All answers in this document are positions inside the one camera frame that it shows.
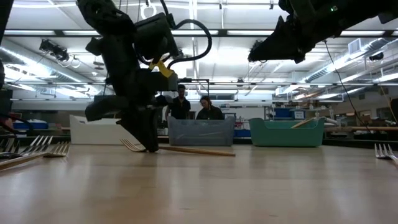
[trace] silver fork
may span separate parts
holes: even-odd
[[[378,159],[387,159],[392,160],[396,166],[398,166],[398,158],[392,152],[391,146],[388,144],[388,150],[385,144],[383,147],[379,144],[379,148],[377,148],[377,144],[374,145],[374,153],[376,158]]]

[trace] clear plastic bin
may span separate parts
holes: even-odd
[[[178,120],[169,117],[172,146],[232,146],[235,118],[220,120]]]

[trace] ceiling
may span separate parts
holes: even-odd
[[[127,12],[133,21],[137,21],[137,18],[142,19],[137,6],[139,1],[114,2],[117,6],[121,4],[121,10]],[[219,0],[166,0],[165,2],[176,22],[193,17],[204,23],[209,29],[274,29],[278,17],[285,18],[287,15],[277,5],[270,10],[267,0],[223,0],[222,10],[219,9]],[[152,0],[152,4],[156,5],[157,12],[162,11],[162,8],[157,6],[159,1]],[[146,16],[151,16],[150,10],[145,10]],[[381,24],[378,18],[373,18],[350,28],[350,30],[393,30],[396,28],[398,28],[398,20]],[[15,1],[7,24],[7,30],[13,29],[92,30],[84,21],[74,0]],[[102,82],[106,76],[106,70],[97,71],[95,70],[96,66],[93,65],[94,61],[102,62],[102,58],[95,57],[85,50],[86,44],[90,41],[89,37],[6,37],[6,39],[39,55],[43,55],[39,50],[41,40],[50,39],[67,48],[68,53],[76,55],[81,62],[77,68],[69,66],[69,70],[96,82]],[[262,38],[214,37],[211,52],[196,63],[197,78],[209,78],[215,82],[235,82],[238,78],[243,78],[246,82],[299,82],[310,72],[330,63],[325,44],[319,43],[307,54],[306,60],[300,64],[295,64],[291,60],[270,61],[262,65],[250,64],[247,57],[249,49],[256,40],[262,40]],[[175,41],[178,47],[188,55],[193,54],[195,43],[197,43],[198,49],[196,54],[204,51],[207,45],[207,39],[204,37],[196,37],[195,41],[191,37],[176,37]],[[345,53],[348,50],[348,44],[352,41],[354,38],[328,39],[330,53],[333,57]],[[386,57],[394,59],[396,53],[398,52],[395,48],[388,49]],[[51,56],[43,56],[56,63]],[[340,72],[347,77],[365,68],[364,60],[357,60],[355,63],[341,67]],[[183,76],[193,78],[192,63],[183,63],[176,70],[186,70],[187,73]],[[329,74],[328,78],[323,78],[323,82],[337,81],[338,79],[333,74]],[[259,86],[258,90],[274,90],[275,88],[276,86]]]

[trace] wooden table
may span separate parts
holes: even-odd
[[[0,173],[1,223],[397,221],[398,170],[375,159],[372,150],[234,146],[233,151],[236,157],[72,146],[68,158]]]

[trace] woman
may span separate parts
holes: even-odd
[[[211,104],[211,100],[208,96],[203,96],[200,99],[200,104],[203,109],[199,111],[197,119],[224,120],[223,112]]]

